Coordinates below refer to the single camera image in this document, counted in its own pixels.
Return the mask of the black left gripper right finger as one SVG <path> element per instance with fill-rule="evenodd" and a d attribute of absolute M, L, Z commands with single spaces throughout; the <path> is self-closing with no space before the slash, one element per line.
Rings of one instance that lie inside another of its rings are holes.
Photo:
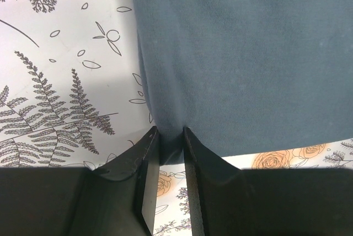
<path fill-rule="evenodd" d="M 241 170 L 184 140 L 193 235 L 352 235 L 352 170 Z"/>

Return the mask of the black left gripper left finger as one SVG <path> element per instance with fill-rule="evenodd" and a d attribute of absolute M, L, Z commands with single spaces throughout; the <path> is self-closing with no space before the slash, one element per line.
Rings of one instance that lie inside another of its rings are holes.
<path fill-rule="evenodd" d="M 159 132 L 103 166 L 2 168 L 1 235 L 152 235 Z"/>

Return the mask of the blue-grey t-shirt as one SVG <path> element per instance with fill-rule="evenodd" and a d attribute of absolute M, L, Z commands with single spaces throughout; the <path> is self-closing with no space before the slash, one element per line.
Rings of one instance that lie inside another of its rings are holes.
<path fill-rule="evenodd" d="M 133 0 L 162 164 L 352 137 L 352 0 Z"/>

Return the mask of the floral patterned table mat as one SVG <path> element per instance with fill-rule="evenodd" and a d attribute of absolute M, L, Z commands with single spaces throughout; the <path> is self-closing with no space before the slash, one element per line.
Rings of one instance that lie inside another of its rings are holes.
<path fill-rule="evenodd" d="M 95 170 L 152 127 L 133 0 L 1 0 L 1 169 Z M 184 130 L 183 141 L 181 162 L 162 164 L 159 132 L 152 235 L 193 235 Z M 352 170 L 352 137 L 221 158 L 241 170 Z"/>

